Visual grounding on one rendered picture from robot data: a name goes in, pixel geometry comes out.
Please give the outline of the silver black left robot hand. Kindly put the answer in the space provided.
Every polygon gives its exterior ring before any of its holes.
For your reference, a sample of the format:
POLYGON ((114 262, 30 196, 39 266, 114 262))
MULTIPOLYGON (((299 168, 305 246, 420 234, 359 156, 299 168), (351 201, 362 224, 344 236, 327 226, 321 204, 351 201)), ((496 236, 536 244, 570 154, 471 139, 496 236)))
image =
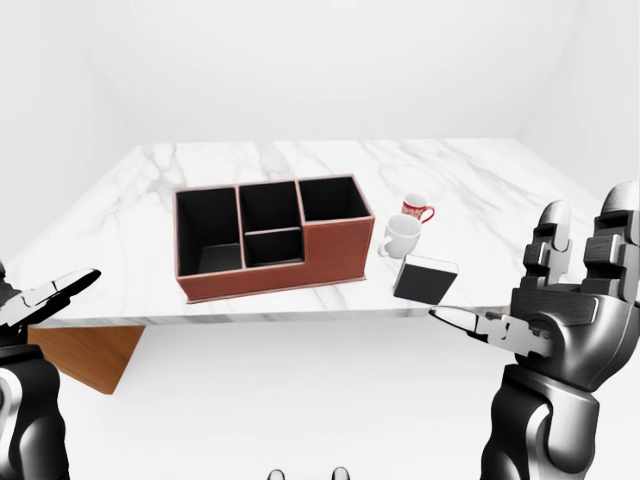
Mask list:
POLYGON ((39 324, 66 308, 73 296, 100 276, 100 270, 81 269, 37 288, 19 290, 7 281, 0 261, 0 348, 26 344, 29 325, 39 324))

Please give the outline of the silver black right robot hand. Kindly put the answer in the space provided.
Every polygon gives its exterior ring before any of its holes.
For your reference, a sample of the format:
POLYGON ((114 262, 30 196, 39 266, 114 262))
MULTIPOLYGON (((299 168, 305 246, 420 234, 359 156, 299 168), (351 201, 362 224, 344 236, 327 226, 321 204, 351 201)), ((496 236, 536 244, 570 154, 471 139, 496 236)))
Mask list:
POLYGON ((561 282, 572 243, 567 202, 550 203, 525 248, 526 273, 506 313, 437 306, 432 317, 515 353, 526 368, 593 392, 640 339, 640 179, 615 186, 585 243, 585 278, 561 282))

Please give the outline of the black book with white pages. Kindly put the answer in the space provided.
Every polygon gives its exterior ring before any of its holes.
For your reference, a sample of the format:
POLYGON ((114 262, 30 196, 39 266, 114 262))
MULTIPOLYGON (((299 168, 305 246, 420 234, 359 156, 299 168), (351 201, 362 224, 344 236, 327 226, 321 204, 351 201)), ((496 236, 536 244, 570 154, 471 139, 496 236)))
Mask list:
POLYGON ((393 287, 397 298, 438 305, 459 274, 456 263, 408 254, 393 287))

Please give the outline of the red-brown desk caddy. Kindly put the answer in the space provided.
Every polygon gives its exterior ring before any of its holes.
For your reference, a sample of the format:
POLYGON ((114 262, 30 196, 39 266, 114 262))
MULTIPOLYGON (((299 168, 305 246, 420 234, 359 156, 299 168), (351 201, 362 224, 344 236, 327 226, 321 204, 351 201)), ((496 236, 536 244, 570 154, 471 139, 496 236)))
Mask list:
POLYGON ((360 281, 375 222, 353 175, 181 189, 173 215, 190 303, 360 281))

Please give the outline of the brown wooden table support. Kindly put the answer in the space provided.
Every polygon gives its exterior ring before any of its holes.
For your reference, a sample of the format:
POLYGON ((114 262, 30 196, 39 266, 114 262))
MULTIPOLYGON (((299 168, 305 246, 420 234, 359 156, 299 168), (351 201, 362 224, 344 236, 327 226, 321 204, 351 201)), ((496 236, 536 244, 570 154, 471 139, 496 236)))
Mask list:
POLYGON ((144 326, 29 328, 28 340, 60 372, 102 394, 113 394, 144 326))

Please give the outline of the plain white mug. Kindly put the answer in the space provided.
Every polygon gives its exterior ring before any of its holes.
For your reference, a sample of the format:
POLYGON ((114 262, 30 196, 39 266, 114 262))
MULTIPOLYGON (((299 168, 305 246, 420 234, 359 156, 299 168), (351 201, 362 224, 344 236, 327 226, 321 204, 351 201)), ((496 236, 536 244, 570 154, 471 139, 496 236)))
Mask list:
POLYGON ((413 216, 397 214, 385 227, 384 238, 378 246, 382 257, 403 259, 416 247, 422 232, 422 224, 413 216))

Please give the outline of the red and white printed mug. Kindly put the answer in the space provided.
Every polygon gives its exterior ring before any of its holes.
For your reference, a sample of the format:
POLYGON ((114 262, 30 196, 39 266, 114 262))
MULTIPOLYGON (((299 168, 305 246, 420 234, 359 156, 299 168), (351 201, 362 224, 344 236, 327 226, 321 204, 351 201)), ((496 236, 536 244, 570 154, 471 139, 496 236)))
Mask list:
POLYGON ((410 193, 403 199, 401 213, 412 216, 424 224, 434 217, 435 208, 428 204, 424 195, 410 193))

